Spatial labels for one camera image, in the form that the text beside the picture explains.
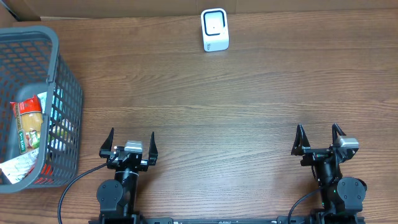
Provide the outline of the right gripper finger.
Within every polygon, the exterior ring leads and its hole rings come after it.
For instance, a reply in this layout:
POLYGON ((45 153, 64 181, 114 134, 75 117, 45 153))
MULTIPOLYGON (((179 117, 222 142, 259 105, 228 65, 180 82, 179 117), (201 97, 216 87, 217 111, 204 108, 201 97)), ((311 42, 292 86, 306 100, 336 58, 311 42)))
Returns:
POLYGON ((292 152, 307 152, 310 149, 311 146, 305 134, 304 128, 301 124, 298 124, 292 152))
POLYGON ((338 142, 338 138, 340 136, 345 136, 346 134, 337 123, 334 123, 331 128, 332 128, 332 143, 336 144, 338 142))

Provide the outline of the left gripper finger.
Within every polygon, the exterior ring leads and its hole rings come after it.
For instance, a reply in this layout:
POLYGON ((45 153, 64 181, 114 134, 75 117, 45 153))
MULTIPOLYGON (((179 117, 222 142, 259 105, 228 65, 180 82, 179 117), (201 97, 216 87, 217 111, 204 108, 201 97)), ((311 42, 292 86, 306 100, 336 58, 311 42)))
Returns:
POLYGON ((158 158, 158 150, 155 143, 155 132, 152 132, 150 138, 149 159, 157 159, 157 158, 158 158))
POLYGON ((106 138, 105 142, 100 147, 101 151, 110 151, 112 150, 113 145, 113 137, 114 137, 114 128, 111 128, 108 137, 106 138))

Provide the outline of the white tube gold cap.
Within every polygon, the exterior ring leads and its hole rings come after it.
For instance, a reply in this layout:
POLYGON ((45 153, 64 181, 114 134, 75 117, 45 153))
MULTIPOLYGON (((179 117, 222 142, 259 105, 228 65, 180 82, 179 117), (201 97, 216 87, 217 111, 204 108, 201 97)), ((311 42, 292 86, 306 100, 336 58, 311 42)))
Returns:
POLYGON ((39 150, 34 149, 25 154, 1 163, 1 171, 11 184, 16 184, 24 179, 34 168, 39 150))

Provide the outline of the teal white packet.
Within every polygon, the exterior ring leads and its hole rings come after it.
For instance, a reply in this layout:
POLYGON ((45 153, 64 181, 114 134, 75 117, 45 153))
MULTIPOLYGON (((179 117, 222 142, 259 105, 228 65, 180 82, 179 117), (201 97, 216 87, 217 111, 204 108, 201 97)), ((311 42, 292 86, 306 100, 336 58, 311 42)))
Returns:
MULTIPOLYGON (((54 119, 55 121, 60 121, 62 118, 62 115, 58 113, 58 110, 62 110, 63 106, 63 90, 62 89, 54 89, 57 96, 53 95, 52 97, 52 105, 55 108, 51 108, 50 110, 50 117, 54 119)), ((42 108, 42 113, 44 114, 46 111, 46 101, 47 101, 47 92, 42 92, 37 94, 38 99, 40 100, 40 105, 42 108)))

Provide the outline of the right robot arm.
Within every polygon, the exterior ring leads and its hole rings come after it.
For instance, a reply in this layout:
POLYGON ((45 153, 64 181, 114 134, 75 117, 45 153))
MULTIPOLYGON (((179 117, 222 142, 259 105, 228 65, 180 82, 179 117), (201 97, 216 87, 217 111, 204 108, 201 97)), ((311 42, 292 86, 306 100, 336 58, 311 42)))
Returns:
POLYGON ((291 155, 301 156, 300 165, 309 166, 318 188, 298 199, 289 210, 287 223, 364 223, 358 213, 368 189, 355 177, 345 177, 340 164, 352 159, 359 150, 359 141, 347 136, 338 124, 333 124, 332 143, 326 148, 312 148, 301 124, 297 125, 291 155), (314 209, 303 218, 294 217, 295 208, 309 197, 320 194, 322 208, 314 209))

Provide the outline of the red spaghetti packet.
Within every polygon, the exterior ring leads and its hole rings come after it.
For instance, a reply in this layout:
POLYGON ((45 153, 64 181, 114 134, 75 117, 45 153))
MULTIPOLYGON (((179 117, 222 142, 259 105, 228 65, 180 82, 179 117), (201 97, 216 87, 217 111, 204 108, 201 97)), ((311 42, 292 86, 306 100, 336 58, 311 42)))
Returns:
POLYGON ((10 102, 16 119, 17 142, 20 154, 40 147, 40 130, 44 122, 37 95, 22 102, 10 102))

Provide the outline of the green snack packet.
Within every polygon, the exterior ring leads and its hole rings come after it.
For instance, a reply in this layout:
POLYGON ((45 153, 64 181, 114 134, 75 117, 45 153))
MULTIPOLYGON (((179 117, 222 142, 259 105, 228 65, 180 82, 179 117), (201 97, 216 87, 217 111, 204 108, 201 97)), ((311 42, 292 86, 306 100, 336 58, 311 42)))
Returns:
MULTIPOLYGON (((67 143, 71 143, 73 141, 73 132, 74 127, 71 122, 67 119, 63 119, 61 122, 61 126, 53 126, 50 130, 51 133, 54 133, 60 139, 63 139, 67 143)), ((58 138, 54 138, 49 136, 49 145, 57 150, 64 151, 66 149, 66 144, 61 142, 58 138)))

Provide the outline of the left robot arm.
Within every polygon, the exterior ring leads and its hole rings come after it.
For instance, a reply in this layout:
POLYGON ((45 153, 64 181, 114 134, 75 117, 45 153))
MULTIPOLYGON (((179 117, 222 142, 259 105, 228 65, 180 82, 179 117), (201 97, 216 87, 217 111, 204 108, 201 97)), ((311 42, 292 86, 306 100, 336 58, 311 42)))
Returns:
POLYGON ((106 159, 106 167, 115 170, 114 178, 101 183, 96 197, 100 205, 99 218, 93 223, 143 224, 144 216, 135 210, 137 183, 140 172, 146 172, 156 165, 158 150, 155 134, 150 137, 149 155, 143 159, 143 145, 140 141, 127 141, 124 146, 113 147, 112 129, 99 150, 99 156, 106 159))

